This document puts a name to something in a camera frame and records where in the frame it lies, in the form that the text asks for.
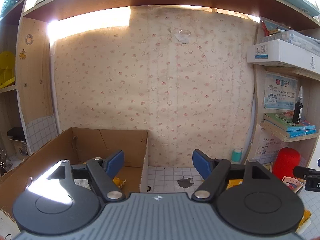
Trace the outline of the white flat carton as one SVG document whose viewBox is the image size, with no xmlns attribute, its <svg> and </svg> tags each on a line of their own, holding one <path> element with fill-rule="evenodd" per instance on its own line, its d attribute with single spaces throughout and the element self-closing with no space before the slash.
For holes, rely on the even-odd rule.
<svg viewBox="0 0 320 240">
<path fill-rule="evenodd" d="M 247 62 L 262 66 L 296 67 L 319 74 L 319 56 L 282 40 L 249 46 Z"/>
</svg>

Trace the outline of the commendation letter poster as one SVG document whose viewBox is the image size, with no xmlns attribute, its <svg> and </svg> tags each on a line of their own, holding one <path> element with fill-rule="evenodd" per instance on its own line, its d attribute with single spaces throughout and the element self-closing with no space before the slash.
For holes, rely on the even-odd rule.
<svg viewBox="0 0 320 240">
<path fill-rule="evenodd" d="M 294 110 L 297 87 L 297 79 L 267 72 L 264 87 L 265 109 Z"/>
</svg>

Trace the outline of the small cardboard box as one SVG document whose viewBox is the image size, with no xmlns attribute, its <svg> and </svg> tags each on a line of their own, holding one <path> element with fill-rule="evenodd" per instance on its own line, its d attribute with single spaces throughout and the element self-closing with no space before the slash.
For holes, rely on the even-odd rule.
<svg viewBox="0 0 320 240">
<path fill-rule="evenodd" d="M 20 160 L 26 159 L 29 156 L 27 143 L 25 141 L 19 141 L 14 139 L 11 139 L 11 141 L 15 148 L 16 156 L 18 157 L 18 159 Z"/>
</svg>

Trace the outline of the red cylindrical container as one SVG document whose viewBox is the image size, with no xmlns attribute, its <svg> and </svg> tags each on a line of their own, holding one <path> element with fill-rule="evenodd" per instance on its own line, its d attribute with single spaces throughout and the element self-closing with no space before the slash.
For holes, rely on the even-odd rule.
<svg viewBox="0 0 320 240">
<path fill-rule="evenodd" d="M 289 147 L 281 148 L 272 166 L 272 173 L 282 180 L 284 177 L 293 177 L 293 169 L 300 163 L 300 153 Z"/>
</svg>

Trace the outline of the metal clips pile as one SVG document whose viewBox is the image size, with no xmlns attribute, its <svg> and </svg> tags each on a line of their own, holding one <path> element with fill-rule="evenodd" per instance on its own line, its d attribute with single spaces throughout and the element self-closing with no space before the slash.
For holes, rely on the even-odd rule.
<svg viewBox="0 0 320 240">
<path fill-rule="evenodd" d="M 8 164 L 7 163 L 7 152 L 6 152 L 6 150 L 2 149 L 1 153 L 0 153 L 0 172 L 1 172 L 1 176 L 6 174 L 10 170 L 11 167 L 12 167 L 12 164 Z"/>
</svg>

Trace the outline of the floral quilted back cloth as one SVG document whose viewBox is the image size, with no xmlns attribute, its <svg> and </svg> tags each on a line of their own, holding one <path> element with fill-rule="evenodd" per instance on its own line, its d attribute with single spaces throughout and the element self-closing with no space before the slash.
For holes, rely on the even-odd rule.
<svg viewBox="0 0 320 240">
<path fill-rule="evenodd" d="M 149 163 L 189 166 L 248 149 L 251 17 L 174 6 L 107 10 L 53 24 L 56 111 L 70 127 L 146 129 Z"/>
</svg>

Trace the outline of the yellow snack packet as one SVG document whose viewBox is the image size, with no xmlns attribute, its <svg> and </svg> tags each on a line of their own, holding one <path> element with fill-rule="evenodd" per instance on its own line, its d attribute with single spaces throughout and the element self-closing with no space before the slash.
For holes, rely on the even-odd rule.
<svg viewBox="0 0 320 240">
<path fill-rule="evenodd" d="M 112 180 L 115 185 L 119 188 L 119 189 L 122 189 L 124 187 L 124 185 L 126 184 L 126 179 L 120 179 L 118 177 L 114 177 L 113 180 Z"/>
</svg>

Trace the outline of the blue cover book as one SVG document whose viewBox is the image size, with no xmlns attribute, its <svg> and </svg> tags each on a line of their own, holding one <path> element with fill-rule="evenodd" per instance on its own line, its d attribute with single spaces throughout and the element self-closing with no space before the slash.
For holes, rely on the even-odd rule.
<svg viewBox="0 0 320 240">
<path fill-rule="evenodd" d="M 269 132 L 271 132 L 274 135 L 278 135 L 280 137 L 284 137 L 285 139 L 291 139 L 291 138 L 297 138 L 297 137 L 312 137 L 318 135 L 317 129 L 303 129 L 303 130 L 297 130 L 297 131 L 285 131 L 282 128 L 272 124 L 269 121 L 263 121 L 261 123 L 261 126 L 264 129 L 267 129 Z"/>
</svg>

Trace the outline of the yellow plastic toy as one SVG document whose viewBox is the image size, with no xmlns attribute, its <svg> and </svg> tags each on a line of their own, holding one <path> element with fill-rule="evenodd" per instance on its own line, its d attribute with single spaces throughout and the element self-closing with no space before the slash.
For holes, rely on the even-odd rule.
<svg viewBox="0 0 320 240">
<path fill-rule="evenodd" d="M 10 51 L 0 54 L 1 64 L 1 88 L 15 83 L 15 55 Z"/>
</svg>

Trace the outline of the brown cardboard box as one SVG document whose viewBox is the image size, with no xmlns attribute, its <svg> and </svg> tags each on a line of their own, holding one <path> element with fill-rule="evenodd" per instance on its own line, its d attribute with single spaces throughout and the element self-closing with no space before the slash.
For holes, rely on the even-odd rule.
<svg viewBox="0 0 320 240">
<path fill-rule="evenodd" d="M 12 205 L 29 178 L 37 179 L 58 161 L 67 159 L 80 164 L 94 157 L 105 159 L 116 150 L 124 151 L 124 166 L 117 174 L 126 180 L 124 194 L 146 192 L 148 139 L 147 130 L 69 128 L 1 176 L 1 210 L 11 215 Z"/>
</svg>

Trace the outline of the dark brown hair claw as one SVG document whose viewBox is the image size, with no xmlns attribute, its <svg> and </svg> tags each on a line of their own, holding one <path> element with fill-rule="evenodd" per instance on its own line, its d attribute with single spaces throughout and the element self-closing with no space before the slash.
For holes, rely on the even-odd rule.
<svg viewBox="0 0 320 240">
<path fill-rule="evenodd" d="M 182 187 L 184 189 L 188 189 L 189 187 L 194 185 L 194 180 L 192 177 L 190 177 L 190 178 L 182 177 L 181 179 L 177 180 L 177 183 L 178 183 L 179 187 Z"/>
</svg>

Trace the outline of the green cover book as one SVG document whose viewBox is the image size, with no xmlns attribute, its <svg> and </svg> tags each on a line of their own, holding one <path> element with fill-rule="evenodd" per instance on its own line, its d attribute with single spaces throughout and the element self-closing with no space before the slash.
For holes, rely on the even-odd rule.
<svg viewBox="0 0 320 240">
<path fill-rule="evenodd" d="M 285 131 L 297 131 L 303 129 L 316 128 L 315 125 L 310 124 L 307 120 L 300 120 L 299 124 L 292 122 L 293 112 L 283 113 L 265 113 L 263 119 L 271 122 L 272 124 L 282 128 Z"/>
</svg>

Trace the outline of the black dropper bottle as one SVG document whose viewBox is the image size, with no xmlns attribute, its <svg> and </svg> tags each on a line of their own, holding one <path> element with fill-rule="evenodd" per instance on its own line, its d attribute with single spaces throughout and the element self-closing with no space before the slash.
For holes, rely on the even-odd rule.
<svg viewBox="0 0 320 240">
<path fill-rule="evenodd" d="M 297 102 L 295 104 L 295 109 L 293 112 L 292 122 L 294 124 L 299 124 L 302 116 L 303 110 L 303 86 L 300 86 Z"/>
</svg>

